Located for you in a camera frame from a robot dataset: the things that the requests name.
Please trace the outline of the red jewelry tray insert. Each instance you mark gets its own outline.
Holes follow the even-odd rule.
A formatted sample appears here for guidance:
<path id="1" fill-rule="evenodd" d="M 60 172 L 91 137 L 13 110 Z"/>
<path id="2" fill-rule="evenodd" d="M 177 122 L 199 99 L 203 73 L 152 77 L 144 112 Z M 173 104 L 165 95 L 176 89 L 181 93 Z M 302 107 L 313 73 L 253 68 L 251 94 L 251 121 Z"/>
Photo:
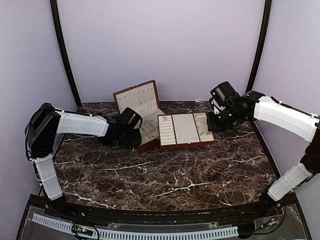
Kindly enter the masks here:
<path id="1" fill-rule="evenodd" d="M 157 120 L 161 149 L 200 147 L 215 143 L 213 133 L 208 130 L 207 114 L 204 112 L 159 115 Z M 211 132 L 212 135 L 200 135 L 200 132 Z M 179 138 L 184 138 L 185 141 L 179 141 Z"/>

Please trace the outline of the red jewelry box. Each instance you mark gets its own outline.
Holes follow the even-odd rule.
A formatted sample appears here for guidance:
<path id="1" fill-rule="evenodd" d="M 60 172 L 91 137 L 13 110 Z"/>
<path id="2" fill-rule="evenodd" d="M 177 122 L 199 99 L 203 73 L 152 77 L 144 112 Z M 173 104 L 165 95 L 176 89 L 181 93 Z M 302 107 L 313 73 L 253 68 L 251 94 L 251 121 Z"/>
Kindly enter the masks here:
<path id="1" fill-rule="evenodd" d="M 142 117 L 140 133 L 142 143 L 136 149 L 139 153 L 156 148 L 160 144 L 158 116 L 164 112 L 160 109 L 158 90 L 155 80 L 113 93 L 119 113 L 130 108 Z"/>

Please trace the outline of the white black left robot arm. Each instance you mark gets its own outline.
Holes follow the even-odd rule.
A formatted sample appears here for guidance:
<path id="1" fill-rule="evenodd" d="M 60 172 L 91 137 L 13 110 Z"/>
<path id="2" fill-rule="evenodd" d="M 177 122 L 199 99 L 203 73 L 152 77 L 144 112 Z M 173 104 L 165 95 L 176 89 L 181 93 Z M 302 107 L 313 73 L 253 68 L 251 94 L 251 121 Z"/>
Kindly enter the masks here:
<path id="1" fill-rule="evenodd" d="M 114 116 L 63 110 L 49 102 L 39 107 L 24 130 L 25 155 L 58 217 L 67 218 L 71 208 L 62 200 L 64 193 L 55 168 L 54 159 L 62 145 L 55 144 L 56 136 L 91 136 L 111 149 L 135 148 L 142 143 L 142 123 L 142 116 L 129 107 Z"/>

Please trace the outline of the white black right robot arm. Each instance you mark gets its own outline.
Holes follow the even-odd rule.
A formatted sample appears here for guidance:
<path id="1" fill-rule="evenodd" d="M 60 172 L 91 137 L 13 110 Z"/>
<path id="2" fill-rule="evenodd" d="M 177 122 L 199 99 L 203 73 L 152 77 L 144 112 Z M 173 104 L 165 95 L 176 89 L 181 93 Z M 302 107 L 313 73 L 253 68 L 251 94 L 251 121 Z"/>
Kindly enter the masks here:
<path id="1" fill-rule="evenodd" d="M 232 130 L 245 121 L 256 123 L 277 167 L 297 162 L 261 195 L 255 213 L 266 217 L 275 203 L 320 172 L 320 116 L 283 103 L 273 96 L 250 90 L 240 95 L 225 81 L 210 91 L 212 132 Z"/>

